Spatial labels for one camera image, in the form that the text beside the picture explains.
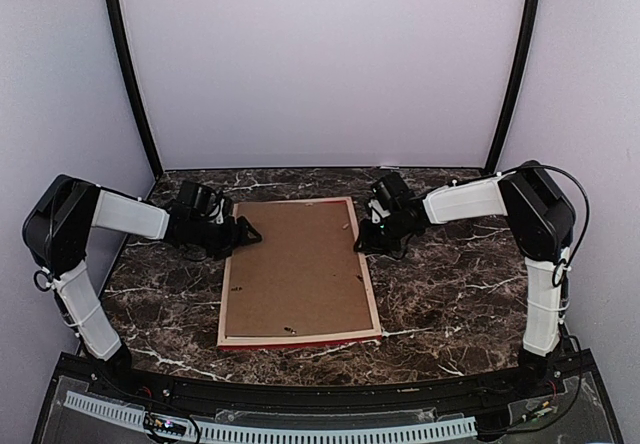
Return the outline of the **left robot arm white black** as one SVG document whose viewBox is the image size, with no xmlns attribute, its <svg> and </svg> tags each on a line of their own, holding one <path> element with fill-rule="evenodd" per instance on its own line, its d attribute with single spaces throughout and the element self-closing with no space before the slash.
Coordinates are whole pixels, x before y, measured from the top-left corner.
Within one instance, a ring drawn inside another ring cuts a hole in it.
<svg viewBox="0 0 640 444">
<path fill-rule="evenodd" d="M 232 214 L 223 192 L 196 182 L 181 184 L 162 207 L 91 182 L 58 175 L 26 218 L 22 238 L 39 269 L 34 283 L 52 291 L 65 323 L 88 354 L 104 362 L 101 381 L 120 400 L 141 391 L 140 376 L 117 360 L 127 355 L 97 297 L 87 268 L 87 244 L 100 228 L 162 241 L 176 248 L 197 247 L 222 260 L 239 247 L 261 242 L 244 216 Z"/>
</svg>

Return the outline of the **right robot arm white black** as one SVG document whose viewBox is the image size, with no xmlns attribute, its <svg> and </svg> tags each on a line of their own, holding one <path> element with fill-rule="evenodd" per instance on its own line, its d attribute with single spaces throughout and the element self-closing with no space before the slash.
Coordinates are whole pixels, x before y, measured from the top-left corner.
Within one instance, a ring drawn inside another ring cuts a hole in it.
<svg viewBox="0 0 640 444">
<path fill-rule="evenodd" d="M 489 177 L 453 180 L 422 194 L 390 172 L 371 186 L 368 215 L 358 224 L 355 251 L 401 259 L 410 239 L 452 221 L 502 216 L 527 269 L 525 352 L 547 357 L 561 340 L 568 274 L 585 237 L 576 211 L 554 181 L 555 166 L 530 160 Z"/>
</svg>

